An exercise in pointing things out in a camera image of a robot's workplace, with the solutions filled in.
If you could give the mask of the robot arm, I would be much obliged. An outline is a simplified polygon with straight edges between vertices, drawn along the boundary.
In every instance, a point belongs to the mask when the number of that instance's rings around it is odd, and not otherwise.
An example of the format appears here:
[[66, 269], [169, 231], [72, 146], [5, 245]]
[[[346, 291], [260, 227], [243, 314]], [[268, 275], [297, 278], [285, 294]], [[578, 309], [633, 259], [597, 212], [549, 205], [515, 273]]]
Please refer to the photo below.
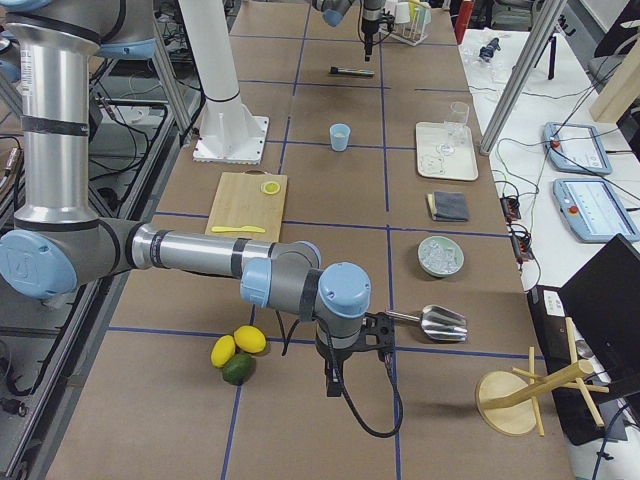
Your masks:
[[[320, 12], [324, 22], [338, 26], [354, 4], [349, 0], [311, 0], [311, 7]], [[368, 62], [374, 48], [374, 35], [378, 33], [383, 19], [384, 1], [359, 1], [359, 38], [364, 47], [364, 60]]]
[[20, 47], [26, 199], [1, 239], [2, 277], [37, 299], [151, 267], [236, 278], [244, 300], [317, 323], [327, 392], [344, 395], [344, 361], [364, 347], [371, 287], [362, 268], [322, 267], [308, 242], [159, 230], [89, 206], [88, 61], [151, 58], [152, 3], [7, 1], [4, 9]]

